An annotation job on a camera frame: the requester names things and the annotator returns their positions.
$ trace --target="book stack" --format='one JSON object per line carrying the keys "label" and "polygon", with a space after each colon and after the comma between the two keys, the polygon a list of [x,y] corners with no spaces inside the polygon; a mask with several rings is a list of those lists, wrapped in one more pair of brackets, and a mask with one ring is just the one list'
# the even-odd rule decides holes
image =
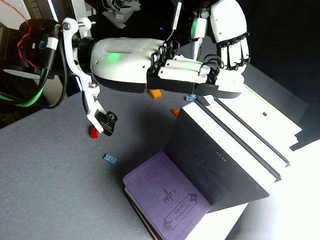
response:
{"label": "book stack", "polygon": [[301,131],[246,87],[181,108],[164,151],[127,174],[125,194],[154,239],[182,240],[207,212],[268,197]]}

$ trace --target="red wire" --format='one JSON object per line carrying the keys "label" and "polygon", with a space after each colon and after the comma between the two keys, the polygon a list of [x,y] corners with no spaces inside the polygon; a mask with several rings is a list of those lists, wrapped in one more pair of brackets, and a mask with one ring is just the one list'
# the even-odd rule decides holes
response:
{"label": "red wire", "polygon": [[19,52],[19,56],[22,60],[26,61],[27,63],[29,63],[32,67],[34,68],[38,68],[35,64],[33,64],[31,61],[29,61],[28,59],[24,59],[24,57],[22,56],[21,53],[21,49],[20,49],[20,45],[24,42],[25,38],[31,35],[31,25],[28,22],[28,19],[25,17],[25,15],[23,15],[19,10],[17,10],[14,6],[12,6],[10,3],[6,2],[5,0],[0,0],[0,2],[3,2],[4,4],[8,5],[9,7],[11,7],[13,10],[15,10],[21,17],[23,17],[24,21],[26,22],[26,24],[29,26],[29,31],[28,33],[26,33],[25,35],[22,36],[21,40],[18,42],[18,44],[16,45],[16,47],[18,48],[18,52]]}

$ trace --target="purple book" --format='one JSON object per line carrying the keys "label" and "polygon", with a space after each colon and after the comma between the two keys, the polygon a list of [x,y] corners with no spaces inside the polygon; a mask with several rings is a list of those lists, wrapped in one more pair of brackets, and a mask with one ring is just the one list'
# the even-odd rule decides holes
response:
{"label": "purple book", "polygon": [[160,151],[123,178],[125,191],[164,240],[184,240],[211,208]]}

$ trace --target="orange block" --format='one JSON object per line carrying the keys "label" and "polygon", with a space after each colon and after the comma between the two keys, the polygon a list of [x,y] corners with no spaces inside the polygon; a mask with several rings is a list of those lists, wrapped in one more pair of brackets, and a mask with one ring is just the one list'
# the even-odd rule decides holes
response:
{"label": "orange block", "polygon": [[162,96],[160,89],[150,89],[149,94],[153,99],[157,99]]}
{"label": "orange block", "polygon": [[179,110],[178,109],[174,108],[174,109],[171,110],[171,112],[173,113],[173,115],[178,117],[178,115],[179,115]]}

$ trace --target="table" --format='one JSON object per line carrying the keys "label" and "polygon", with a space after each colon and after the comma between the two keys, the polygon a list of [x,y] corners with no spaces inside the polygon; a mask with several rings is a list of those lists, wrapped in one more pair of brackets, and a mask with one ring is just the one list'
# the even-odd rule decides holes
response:
{"label": "table", "polygon": [[[267,79],[248,69],[255,75],[245,73],[246,81]],[[122,177],[164,148],[175,121],[170,110],[186,104],[186,94],[162,92],[154,100],[101,88],[99,101],[118,117],[111,137],[90,138],[79,93],[1,129],[0,239],[150,239]],[[224,239],[245,207],[207,214],[188,239]]]}

